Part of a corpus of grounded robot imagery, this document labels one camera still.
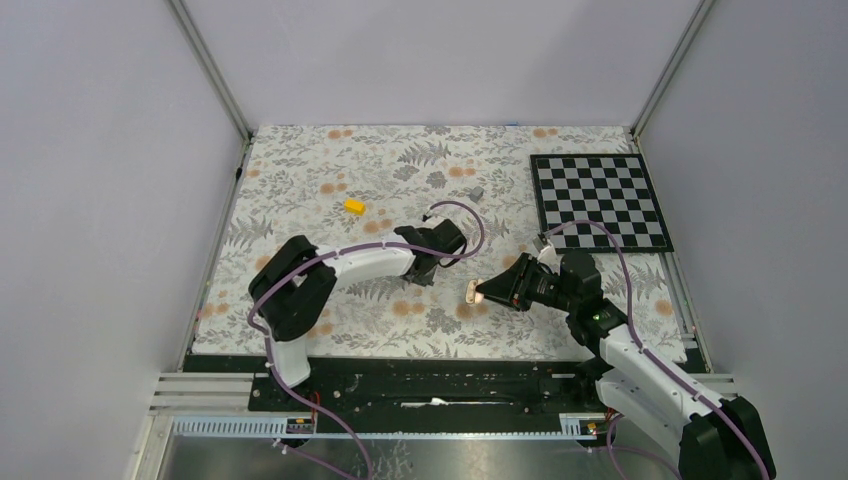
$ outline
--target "orange dot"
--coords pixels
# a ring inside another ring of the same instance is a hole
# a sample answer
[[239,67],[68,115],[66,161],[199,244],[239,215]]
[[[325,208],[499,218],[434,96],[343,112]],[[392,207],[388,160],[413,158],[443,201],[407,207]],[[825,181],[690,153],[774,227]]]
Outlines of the orange dot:
[[468,320],[469,318],[471,318],[471,307],[465,303],[457,305],[456,316],[463,320]]
[[206,318],[215,313],[215,305],[211,303],[207,303],[203,306],[203,309],[200,310],[200,318]]
[[503,265],[504,268],[509,268],[512,266],[513,263],[515,263],[516,260],[518,260],[518,258],[516,258],[515,255],[507,255],[501,261],[501,265]]
[[657,300],[657,303],[654,304],[654,309],[664,317],[668,317],[674,313],[674,307],[671,306],[671,302],[665,299]]
[[265,265],[268,265],[268,262],[270,261],[271,257],[269,257],[268,255],[262,255],[261,257],[256,259],[256,269],[262,270],[263,268],[265,268]]
[[394,303],[394,305],[392,305],[392,313],[394,313],[395,316],[398,316],[398,317],[403,317],[403,316],[408,315],[409,314],[409,304],[406,303],[404,300],[398,300],[397,302]]

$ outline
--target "gray block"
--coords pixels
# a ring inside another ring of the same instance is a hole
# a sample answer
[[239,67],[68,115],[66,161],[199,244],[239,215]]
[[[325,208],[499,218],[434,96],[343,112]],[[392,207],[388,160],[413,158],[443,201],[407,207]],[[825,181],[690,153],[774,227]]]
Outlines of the gray block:
[[474,203],[479,202],[483,198],[483,187],[474,187],[471,193],[468,194],[468,198]]

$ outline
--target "floral pattern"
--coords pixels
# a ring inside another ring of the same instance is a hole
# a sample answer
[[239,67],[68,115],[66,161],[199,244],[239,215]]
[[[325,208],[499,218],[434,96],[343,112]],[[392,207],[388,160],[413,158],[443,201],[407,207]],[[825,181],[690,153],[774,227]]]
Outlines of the floral pattern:
[[[311,355],[582,360],[591,354],[558,312],[534,305],[513,312],[494,303],[469,306],[467,283],[488,279],[532,249],[539,231],[530,176],[534,153],[628,152],[621,127],[265,126],[257,133],[223,249],[207,292],[192,350],[259,354],[260,335],[245,317],[247,286],[293,235],[316,244],[375,241],[416,225],[442,199],[467,201],[482,216],[480,253],[439,269],[422,288],[380,278],[334,292],[308,333]],[[485,193],[478,204],[468,193]],[[346,212],[347,198],[366,204]],[[444,207],[469,242],[480,238],[466,212]],[[618,258],[594,255],[609,298],[626,308]],[[628,254],[637,328],[647,343],[685,359],[659,257]]]

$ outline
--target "table surface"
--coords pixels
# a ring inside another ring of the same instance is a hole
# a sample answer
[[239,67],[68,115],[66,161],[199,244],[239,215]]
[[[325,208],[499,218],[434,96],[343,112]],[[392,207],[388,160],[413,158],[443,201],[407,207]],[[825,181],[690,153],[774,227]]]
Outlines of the table surface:
[[[468,281],[489,279],[539,231],[530,177],[534,153],[629,152],[621,127],[264,126],[245,167],[225,242],[198,316],[196,354],[260,354],[260,335],[246,315],[247,286],[294,235],[315,244],[377,241],[400,225],[418,225],[433,202],[467,201],[482,216],[480,253],[422,288],[399,278],[334,292],[307,334],[314,356],[573,360],[590,358],[568,333],[562,312],[534,305],[520,313],[490,302],[465,304]],[[485,190],[478,204],[468,192]],[[342,207],[366,204],[365,215]],[[479,231],[456,207],[438,212],[469,241]],[[603,287],[626,310],[615,254],[595,254]],[[660,258],[626,254],[634,317],[642,338],[674,361],[685,360]]]

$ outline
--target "metal frame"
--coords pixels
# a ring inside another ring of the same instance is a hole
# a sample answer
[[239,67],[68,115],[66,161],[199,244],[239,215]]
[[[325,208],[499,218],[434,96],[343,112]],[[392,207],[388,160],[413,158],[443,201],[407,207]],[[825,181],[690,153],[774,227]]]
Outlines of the metal frame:
[[220,255],[221,249],[224,247],[224,236],[227,233],[230,216],[233,213],[233,209],[236,207],[236,194],[238,193],[238,189],[243,180],[241,172],[244,170],[244,166],[247,164],[248,159],[250,159],[250,154],[253,151],[253,140],[253,137],[251,137],[250,140],[244,141],[242,149],[243,154],[239,160],[238,166],[233,171],[233,183],[230,185],[230,189],[227,192],[227,200],[224,202],[224,209],[221,212],[221,216],[218,218],[218,227],[215,229],[215,245],[212,247],[212,250],[209,252],[209,257],[206,259],[206,266],[203,269],[203,281],[201,282],[197,296],[195,297],[192,318],[186,327],[183,341],[180,343],[180,349],[177,352],[176,371],[182,370],[183,363],[185,363],[185,356],[189,352],[191,344],[194,341],[194,335],[197,331],[197,322],[199,320],[197,318],[197,312],[203,308],[203,304],[206,302],[206,294],[209,292],[209,284],[212,281],[212,274],[215,273],[215,266],[218,263],[218,255]]
[[[145,418],[138,447],[127,470],[127,480],[157,480],[168,461],[169,446],[177,435],[193,436],[249,436],[251,438],[276,438],[278,430],[257,431],[257,426],[274,425],[286,418],[301,418],[302,412],[249,412],[247,410],[253,374],[250,373],[164,373],[154,395],[150,412]],[[692,377],[703,385],[733,398],[737,396],[736,383],[731,375],[695,374]],[[579,420],[601,420],[596,413],[562,415],[563,433],[549,434],[364,434],[365,439],[393,440],[563,440],[578,439],[574,425]],[[198,424],[209,425],[203,431]],[[324,434],[326,438],[345,438],[342,434]]]
[[[185,35],[186,41],[192,48],[198,62],[201,65],[210,86],[215,91],[224,107],[227,116],[233,123],[234,128],[244,141],[244,150],[240,164],[237,166],[234,181],[227,195],[226,206],[221,213],[221,218],[218,222],[216,230],[215,246],[210,252],[207,260],[203,283],[197,295],[195,310],[199,310],[200,306],[205,301],[208,291],[209,281],[211,280],[217,256],[222,248],[224,235],[229,222],[230,214],[235,206],[236,193],[240,185],[240,173],[250,157],[252,149],[253,132],[249,123],[245,119],[238,103],[235,100],[231,90],[224,81],[224,78],[218,68],[214,58],[203,40],[195,22],[189,13],[188,7],[184,0],[166,0],[175,21],[180,27],[180,30]],[[628,146],[631,153],[644,152],[639,141],[640,135],[644,132],[645,127],[649,123],[651,116],[656,110],[663,95],[668,89],[674,75],[679,69],[679,66],[689,51],[694,38],[697,36],[703,26],[707,15],[715,5],[716,0],[701,0],[689,20],[689,23],[684,30],[680,41],[674,49],[668,63],[666,64],[660,78],[655,84],[648,101],[642,108],[639,116],[634,124],[627,132]],[[707,350],[706,342],[701,336],[701,322],[691,302],[689,288],[680,267],[680,262],[676,254],[662,254],[661,260],[665,270],[666,278],[669,280],[669,289],[672,296],[674,309],[678,312],[678,320],[681,327],[681,335],[689,347],[694,347],[697,344],[701,354],[704,357],[708,371],[712,372],[712,362]],[[158,479],[162,466],[168,460],[168,447],[175,435],[184,434],[183,426],[185,422],[199,418],[211,419],[214,423],[215,419],[226,419],[221,423],[225,424],[256,424],[258,419],[262,422],[267,421],[273,423],[275,419],[286,418],[290,416],[300,416],[301,413],[262,413],[249,412],[247,410],[248,401],[251,391],[253,374],[228,374],[228,373],[183,373],[182,369],[185,354],[191,348],[191,342],[194,337],[197,318],[193,318],[187,329],[184,342],[181,344],[179,351],[179,360],[177,370],[178,373],[165,373],[160,376],[159,384],[156,393],[151,403],[149,415],[145,418],[141,434],[137,441],[136,450],[128,466],[125,478],[135,480],[156,480]],[[719,392],[726,397],[737,395],[736,384],[731,375],[724,374],[696,374],[693,377],[709,388]],[[596,414],[585,414],[586,418]],[[568,418],[563,419],[564,428],[567,427]],[[393,434],[397,439],[403,439],[410,434]],[[449,439],[451,435],[432,435],[428,438],[434,439]],[[495,439],[507,435],[486,435],[487,439]],[[538,439],[536,435],[527,435],[528,440]]]
[[689,47],[692,46],[692,42],[695,40],[698,32],[701,31],[701,27],[704,25],[704,22],[707,20],[707,16],[717,1],[718,0],[701,0],[695,8],[695,13],[692,14],[692,17],[689,19],[689,23],[683,30],[683,35],[681,35],[680,40],[677,42],[677,46],[674,47],[671,58],[668,59],[668,63],[666,63],[665,68],[663,68],[663,72],[660,74],[659,80],[657,80],[651,94],[648,96],[648,101],[645,103],[645,106],[642,107],[642,111],[639,112],[639,116],[636,117],[636,121],[632,125],[631,132],[635,139],[638,140],[642,135],[642,132],[645,131],[645,127],[651,120],[651,116],[657,109],[657,105],[659,105],[659,102],[662,100],[663,95],[665,95],[665,91],[668,89],[671,80],[677,73],[678,68],[680,68],[680,64],[689,52]]
[[185,39],[194,52],[195,57],[197,57],[197,61],[200,62],[200,66],[203,68],[203,72],[206,74],[212,90],[215,91],[227,116],[233,122],[236,131],[244,141],[249,141],[252,136],[250,125],[245,120],[244,114],[242,114],[238,102],[236,102],[233,96],[233,92],[230,91],[227,82],[224,81],[224,77],[221,75],[215,59],[212,58],[212,54],[209,52],[209,47],[206,46],[203,36],[200,35],[200,31],[197,29],[185,2],[183,0],[166,0],[166,3],[170,7],[171,13],[174,15],[174,20],[176,20],[177,25],[179,25],[180,30],[185,35]]

